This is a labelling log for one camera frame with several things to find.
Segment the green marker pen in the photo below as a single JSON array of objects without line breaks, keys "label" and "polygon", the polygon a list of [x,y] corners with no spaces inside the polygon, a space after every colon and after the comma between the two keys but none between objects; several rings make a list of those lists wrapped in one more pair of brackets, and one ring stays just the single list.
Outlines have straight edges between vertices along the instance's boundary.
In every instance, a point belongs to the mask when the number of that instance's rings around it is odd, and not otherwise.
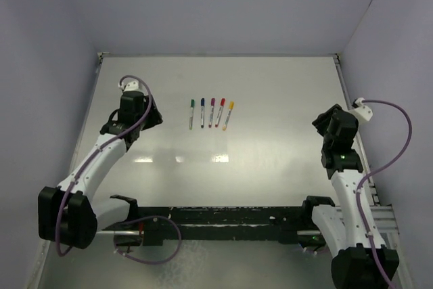
[{"label": "green marker pen", "polygon": [[189,130],[193,129],[193,114],[194,114],[194,106],[190,106],[190,114],[189,114]]}]

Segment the blue marker pen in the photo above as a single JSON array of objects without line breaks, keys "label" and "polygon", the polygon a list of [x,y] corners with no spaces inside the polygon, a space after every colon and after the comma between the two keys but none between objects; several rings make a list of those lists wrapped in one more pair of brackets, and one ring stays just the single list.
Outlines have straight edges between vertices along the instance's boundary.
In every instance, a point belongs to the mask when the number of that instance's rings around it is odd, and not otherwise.
[{"label": "blue marker pen", "polygon": [[205,105],[201,104],[200,106],[200,128],[204,128],[204,120],[205,120]]}]

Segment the purple marker pen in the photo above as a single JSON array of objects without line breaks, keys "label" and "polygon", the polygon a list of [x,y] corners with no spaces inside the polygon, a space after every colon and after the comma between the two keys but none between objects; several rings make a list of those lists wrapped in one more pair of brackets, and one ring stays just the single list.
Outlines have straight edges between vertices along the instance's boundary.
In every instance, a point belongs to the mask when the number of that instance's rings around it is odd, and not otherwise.
[{"label": "purple marker pen", "polygon": [[214,116],[214,104],[211,104],[210,105],[210,114],[209,114],[208,128],[212,128],[213,116]]}]

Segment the red marker pen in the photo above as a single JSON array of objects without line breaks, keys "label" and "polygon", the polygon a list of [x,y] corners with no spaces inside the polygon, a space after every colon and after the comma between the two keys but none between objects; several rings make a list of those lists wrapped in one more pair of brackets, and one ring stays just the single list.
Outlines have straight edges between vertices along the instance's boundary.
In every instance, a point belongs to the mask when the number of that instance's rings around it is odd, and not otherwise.
[{"label": "red marker pen", "polygon": [[219,126],[219,124],[220,124],[221,116],[222,116],[222,113],[223,113],[223,108],[224,108],[224,105],[220,105],[219,106],[219,111],[218,111],[217,116],[216,116],[216,122],[214,124],[215,128],[217,128]]}]

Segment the yellow marker pen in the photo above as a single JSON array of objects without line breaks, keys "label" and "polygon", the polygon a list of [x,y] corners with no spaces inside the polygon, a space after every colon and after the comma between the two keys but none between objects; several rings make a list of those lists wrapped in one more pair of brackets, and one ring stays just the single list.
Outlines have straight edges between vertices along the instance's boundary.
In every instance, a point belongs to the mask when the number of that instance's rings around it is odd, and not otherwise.
[{"label": "yellow marker pen", "polygon": [[226,116],[226,119],[225,119],[224,124],[223,124],[223,128],[222,128],[223,131],[226,131],[226,129],[227,129],[229,119],[231,117],[231,113],[232,113],[232,109],[230,108],[227,112],[227,116]]}]

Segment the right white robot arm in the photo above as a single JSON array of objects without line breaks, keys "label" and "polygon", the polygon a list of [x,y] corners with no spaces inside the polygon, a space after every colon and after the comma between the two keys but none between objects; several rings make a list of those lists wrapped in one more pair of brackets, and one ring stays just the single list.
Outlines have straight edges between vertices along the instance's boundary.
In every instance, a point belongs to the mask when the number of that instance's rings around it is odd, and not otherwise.
[{"label": "right white robot arm", "polygon": [[360,121],[371,113],[358,107],[345,111],[338,104],[320,114],[313,126],[323,138],[321,163],[340,203],[318,203],[301,212],[302,224],[319,228],[332,254],[336,288],[392,288],[399,265],[375,224],[364,189],[363,165],[353,149]]}]

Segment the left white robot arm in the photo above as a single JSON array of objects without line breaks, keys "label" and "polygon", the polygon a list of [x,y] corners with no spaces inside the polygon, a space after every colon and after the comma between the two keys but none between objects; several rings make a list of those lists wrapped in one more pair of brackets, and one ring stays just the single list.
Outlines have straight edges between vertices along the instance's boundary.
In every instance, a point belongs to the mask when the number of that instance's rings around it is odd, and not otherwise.
[{"label": "left white robot arm", "polygon": [[112,195],[94,205],[93,197],[110,169],[146,129],[162,124],[152,96],[124,91],[120,106],[101,127],[96,144],[86,158],[56,187],[38,195],[39,237],[69,248],[84,249],[96,233],[115,223],[132,229],[139,222],[137,201]]}]

